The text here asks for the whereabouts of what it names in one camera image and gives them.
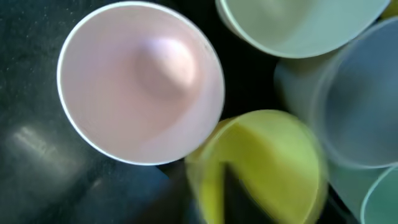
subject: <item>cup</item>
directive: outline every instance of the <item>cup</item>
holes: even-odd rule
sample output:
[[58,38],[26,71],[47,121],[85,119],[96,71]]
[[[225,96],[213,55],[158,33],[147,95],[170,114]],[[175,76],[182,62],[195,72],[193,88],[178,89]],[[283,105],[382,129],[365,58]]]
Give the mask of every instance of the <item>cup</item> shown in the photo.
[[195,150],[224,102],[221,65],[204,34],[179,13],[139,1],[99,8],[73,28],[60,52],[57,86],[87,143],[137,165]]
[[278,222],[314,223],[325,200],[318,143],[304,124],[285,112],[253,111],[220,122],[185,163],[208,223],[224,223],[226,163],[258,205]]
[[369,169],[398,162],[397,30],[393,17],[342,49],[277,65],[275,86],[288,109],[341,166]]
[[362,224],[398,220],[398,169],[348,169],[331,163],[330,184]]
[[218,14],[238,37],[279,57],[325,54],[355,38],[389,0],[216,0]]

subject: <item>black countertop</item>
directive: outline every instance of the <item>black countertop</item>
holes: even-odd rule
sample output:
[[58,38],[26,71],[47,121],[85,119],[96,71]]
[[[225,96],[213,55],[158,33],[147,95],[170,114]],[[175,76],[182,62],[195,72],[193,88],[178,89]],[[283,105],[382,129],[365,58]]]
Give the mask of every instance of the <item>black countertop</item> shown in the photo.
[[[80,19],[112,2],[0,2],[1,223],[126,223],[170,185],[157,167],[123,164],[90,147],[58,98],[56,67],[64,40]],[[281,110],[272,81],[278,58],[232,35],[213,0],[155,2],[186,15],[215,47],[226,82],[221,119]]]

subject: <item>pink cup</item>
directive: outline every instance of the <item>pink cup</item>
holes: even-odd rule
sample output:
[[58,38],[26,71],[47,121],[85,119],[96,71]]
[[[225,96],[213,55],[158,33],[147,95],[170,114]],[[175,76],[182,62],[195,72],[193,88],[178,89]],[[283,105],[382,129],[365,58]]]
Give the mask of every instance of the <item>pink cup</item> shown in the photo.
[[57,86],[67,117],[99,152],[157,165],[195,150],[224,102],[218,57],[187,18],[148,2],[97,9],[67,37]]

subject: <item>speckled dark surface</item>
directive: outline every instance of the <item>speckled dark surface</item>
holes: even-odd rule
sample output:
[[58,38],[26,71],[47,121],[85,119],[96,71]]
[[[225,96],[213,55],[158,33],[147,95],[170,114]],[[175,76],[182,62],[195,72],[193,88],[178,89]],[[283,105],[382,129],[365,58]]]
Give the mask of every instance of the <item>speckled dark surface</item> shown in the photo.
[[[156,167],[122,164],[91,148],[58,99],[63,41],[80,19],[112,2],[0,1],[0,223],[126,223],[169,185]],[[213,0],[157,2],[185,14],[214,45],[226,82],[222,119],[281,109],[272,85],[278,59],[232,35]]]

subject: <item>yellow object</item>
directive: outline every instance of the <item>yellow object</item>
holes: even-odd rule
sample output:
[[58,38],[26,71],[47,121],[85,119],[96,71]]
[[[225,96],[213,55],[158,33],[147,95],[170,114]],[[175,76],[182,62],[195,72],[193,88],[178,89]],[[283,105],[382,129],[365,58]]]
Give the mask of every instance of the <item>yellow object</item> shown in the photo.
[[254,111],[220,122],[185,159],[204,219],[224,223],[223,165],[228,162],[272,217],[281,223],[315,223],[326,193],[318,149],[308,128],[285,112]]
[[381,14],[383,19],[393,16],[398,16],[398,0],[391,0],[390,5],[388,5],[387,9]]

